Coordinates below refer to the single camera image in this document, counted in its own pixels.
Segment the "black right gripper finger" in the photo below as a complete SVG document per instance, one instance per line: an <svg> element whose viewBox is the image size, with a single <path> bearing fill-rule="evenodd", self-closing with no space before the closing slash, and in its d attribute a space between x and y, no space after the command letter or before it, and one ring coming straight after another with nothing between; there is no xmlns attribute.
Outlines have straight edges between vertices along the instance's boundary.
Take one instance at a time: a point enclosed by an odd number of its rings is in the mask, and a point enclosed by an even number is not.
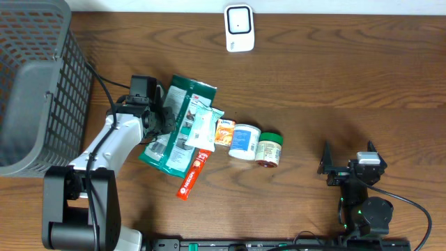
<svg viewBox="0 0 446 251"><path fill-rule="evenodd" d="M384 159L382 158L382 156L379 154L379 152L377 151L376 147L374 146L372 141L368 141L367 142L367 150L370 153L373 153L377 159L379 159L379 165L383 168L386 169L387 168L387 163L386 161L384 161Z"/></svg>
<svg viewBox="0 0 446 251"><path fill-rule="evenodd" d="M332 156L330 152L330 145L328 142L325 143L324 149L323 149L323 155L321 158L321 161L319 163L317 173L318 174L329 174L334 169L333 163L332 163Z"/></svg>

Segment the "green white gloves packet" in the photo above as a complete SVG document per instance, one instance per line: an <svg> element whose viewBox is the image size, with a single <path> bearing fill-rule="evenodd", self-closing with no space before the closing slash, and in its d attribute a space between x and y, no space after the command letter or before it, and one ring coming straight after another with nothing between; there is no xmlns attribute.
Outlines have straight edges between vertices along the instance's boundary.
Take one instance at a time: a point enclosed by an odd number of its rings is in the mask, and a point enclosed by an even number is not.
<svg viewBox="0 0 446 251"><path fill-rule="evenodd" d="M165 174L184 178L195 152L195 148L188 146L186 141L194 122L197 104L200 102L210 107L216 93L217 88L214 86L174 75L164 106L172 108L176 129L148 144L139 159Z"/></svg>

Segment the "light green snack packet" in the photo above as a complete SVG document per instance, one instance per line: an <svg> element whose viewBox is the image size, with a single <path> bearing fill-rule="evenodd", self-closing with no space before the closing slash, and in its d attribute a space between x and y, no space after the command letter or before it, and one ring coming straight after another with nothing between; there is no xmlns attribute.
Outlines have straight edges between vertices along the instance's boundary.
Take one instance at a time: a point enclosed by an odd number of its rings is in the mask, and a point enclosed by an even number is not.
<svg viewBox="0 0 446 251"><path fill-rule="evenodd" d="M214 152L216 125L223 115L224 111L198 102L195 119L185 145Z"/></svg>

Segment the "red white snack packet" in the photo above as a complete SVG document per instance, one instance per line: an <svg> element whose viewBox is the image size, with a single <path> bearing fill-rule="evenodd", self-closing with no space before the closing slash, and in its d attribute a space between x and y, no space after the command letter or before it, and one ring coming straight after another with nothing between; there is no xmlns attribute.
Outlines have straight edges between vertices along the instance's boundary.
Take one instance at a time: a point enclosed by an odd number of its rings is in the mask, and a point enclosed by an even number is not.
<svg viewBox="0 0 446 251"><path fill-rule="evenodd" d="M189 171L187 172L185 179L183 180L181 187L179 188L176 196L183 201L187 201L190 192L196 183L207 159L212 155L212 151L200 149L196 158L192 161Z"/></svg>

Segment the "green lid white jar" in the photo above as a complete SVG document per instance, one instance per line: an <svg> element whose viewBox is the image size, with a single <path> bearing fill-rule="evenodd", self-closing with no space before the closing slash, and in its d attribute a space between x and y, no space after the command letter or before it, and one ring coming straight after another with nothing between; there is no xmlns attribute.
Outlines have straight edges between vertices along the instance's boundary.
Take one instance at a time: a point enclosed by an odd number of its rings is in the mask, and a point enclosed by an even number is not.
<svg viewBox="0 0 446 251"><path fill-rule="evenodd" d="M262 167L277 167L282 153L283 141L283 137L279 134L262 132L257 144L254 161Z"/></svg>

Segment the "small orange box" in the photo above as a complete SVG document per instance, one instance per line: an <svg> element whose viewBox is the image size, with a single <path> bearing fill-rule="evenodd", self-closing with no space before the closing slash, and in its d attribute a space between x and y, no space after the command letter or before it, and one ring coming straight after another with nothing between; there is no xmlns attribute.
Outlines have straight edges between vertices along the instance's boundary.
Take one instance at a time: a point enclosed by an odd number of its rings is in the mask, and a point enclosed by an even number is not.
<svg viewBox="0 0 446 251"><path fill-rule="evenodd" d="M236 122L219 119L215 131L215 143L222 146L230 146L233 139Z"/></svg>

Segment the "white blue label jar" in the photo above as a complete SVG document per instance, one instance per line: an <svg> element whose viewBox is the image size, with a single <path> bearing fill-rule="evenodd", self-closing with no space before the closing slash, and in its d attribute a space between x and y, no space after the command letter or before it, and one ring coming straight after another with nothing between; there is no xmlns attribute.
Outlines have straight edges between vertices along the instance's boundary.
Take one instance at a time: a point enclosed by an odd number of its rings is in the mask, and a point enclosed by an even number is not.
<svg viewBox="0 0 446 251"><path fill-rule="evenodd" d="M241 160L254 160L261 131L252 125L236 124L229 155Z"/></svg>

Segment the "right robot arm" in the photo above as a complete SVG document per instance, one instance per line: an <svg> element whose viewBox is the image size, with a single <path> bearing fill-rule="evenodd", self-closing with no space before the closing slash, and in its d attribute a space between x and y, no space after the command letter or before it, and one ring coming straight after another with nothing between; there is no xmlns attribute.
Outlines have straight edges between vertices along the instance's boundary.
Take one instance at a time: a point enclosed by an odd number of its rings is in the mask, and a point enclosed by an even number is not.
<svg viewBox="0 0 446 251"><path fill-rule="evenodd" d="M368 189L380 181L386 168L387 163L372 142L367 144L366 151L358 152L355 159L342 167L334 165L330 145L324 146L317 173L327 176L328 186L340 187L339 221L346 228L346 235L362 238L389 234L392 203L368 194Z"/></svg>

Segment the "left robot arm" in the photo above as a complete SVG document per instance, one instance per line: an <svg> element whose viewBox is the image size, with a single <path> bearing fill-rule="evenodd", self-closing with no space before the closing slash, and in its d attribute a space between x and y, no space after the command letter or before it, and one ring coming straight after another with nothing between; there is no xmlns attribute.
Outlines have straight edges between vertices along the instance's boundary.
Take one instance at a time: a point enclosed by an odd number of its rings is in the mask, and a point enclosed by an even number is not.
<svg viewBox="0 0 446 251"><path fill-rule="evenodd" d="M121 224L116 177L134 147L175 129L154 77L134 75L113 102L90 146L43 179L42 243L48 250L148 250L144 235Z"/></svg>

